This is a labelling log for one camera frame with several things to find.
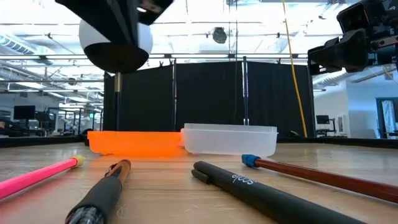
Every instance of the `black pen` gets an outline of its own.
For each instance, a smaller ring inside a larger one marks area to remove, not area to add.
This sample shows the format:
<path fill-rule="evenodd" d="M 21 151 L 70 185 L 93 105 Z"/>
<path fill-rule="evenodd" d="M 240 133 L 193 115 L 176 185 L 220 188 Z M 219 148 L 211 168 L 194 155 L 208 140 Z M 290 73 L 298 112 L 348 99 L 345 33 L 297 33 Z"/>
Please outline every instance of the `black pen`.
<path fill-rule="evenodd" d="M 197 179 L 219 186 L 279 223 L 363 223 L 203 161 L 193 168 Z"/>
<path fill-rule="evenodd" d="M 122 186 L 130 173 L 131 163 L 122 160 L 111 165 L 79 204 L 68 214 L 66 224 L 106 224 L 119 200 Z"/>

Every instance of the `orange container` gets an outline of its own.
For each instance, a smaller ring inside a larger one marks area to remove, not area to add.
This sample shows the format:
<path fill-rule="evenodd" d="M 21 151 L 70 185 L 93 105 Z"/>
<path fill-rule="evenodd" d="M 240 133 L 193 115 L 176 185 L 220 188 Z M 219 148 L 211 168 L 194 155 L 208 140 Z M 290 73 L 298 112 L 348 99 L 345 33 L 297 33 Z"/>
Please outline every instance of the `orange container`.
<path fill-rule="evenodd" d="M 186 154 L 178 146 L 180 133 L 89 131 L 90 149 L 102 155 L 129 157 L 176 157 Z"/>

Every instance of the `pink marker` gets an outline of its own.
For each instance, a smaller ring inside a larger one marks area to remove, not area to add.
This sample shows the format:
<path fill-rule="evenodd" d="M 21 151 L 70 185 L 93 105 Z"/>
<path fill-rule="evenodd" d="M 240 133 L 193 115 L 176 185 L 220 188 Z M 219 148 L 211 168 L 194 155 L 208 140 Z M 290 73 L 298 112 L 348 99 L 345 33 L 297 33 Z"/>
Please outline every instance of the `pink marker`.
<path fill-rule="evenodd" d="M 79 167 L 84 162 L 85 158 L 83 156 L 73 156 L 65 161 L 0 182 L 0 199 L 58 174 L 59 172 L 65 171 L 69 168 Z"/>

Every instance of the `wooden table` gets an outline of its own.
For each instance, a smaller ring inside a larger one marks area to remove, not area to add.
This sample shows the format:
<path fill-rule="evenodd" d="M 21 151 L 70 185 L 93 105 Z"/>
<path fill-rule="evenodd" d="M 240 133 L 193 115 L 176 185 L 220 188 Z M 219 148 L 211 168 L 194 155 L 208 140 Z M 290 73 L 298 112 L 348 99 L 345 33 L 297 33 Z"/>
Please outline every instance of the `wooden table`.
<path fill-rule="evenodd" d="M 83 143 L 0 149 L 0 181 L 72 155 L 83 167 L 64 172 L 0 201 L 0 223 L 63 223 L 69 210 L 120 158 L 93 154 Z M 398 185 L 398 150 L 326 144 L 279 144 L 280 162 Z M 368 223 L 396 223 L 398 205 L 291 177 L 244 167 L 238 156 L 191 155 L 132 161 L 131 174 L 111 223 L 272 223 L 272 220 L 191 175 L 193 163 L 207 161 L 252 177 L 324 207 Z"/>

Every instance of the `white ball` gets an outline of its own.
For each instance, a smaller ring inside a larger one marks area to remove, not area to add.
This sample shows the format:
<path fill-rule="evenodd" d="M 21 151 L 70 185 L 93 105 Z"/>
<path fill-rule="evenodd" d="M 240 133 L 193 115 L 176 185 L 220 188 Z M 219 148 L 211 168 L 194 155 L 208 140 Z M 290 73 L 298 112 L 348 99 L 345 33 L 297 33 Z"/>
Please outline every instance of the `white ball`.
<path fill-rule="evenodd" d="M 145 50 L 149 55 L 152 52 L 154 45 L 153 36 L 150 31 L 150 27 L 141 23 L 138 23 L 137 28 L 138 36 L 138 47 Z M 104 35 L 98 32 L 94 27 L 85 21 L 80 21 L 79 26 L 79 40 L 80 45 L 83 49 L 91 44 L 108 43 L 110 42 Z"/>

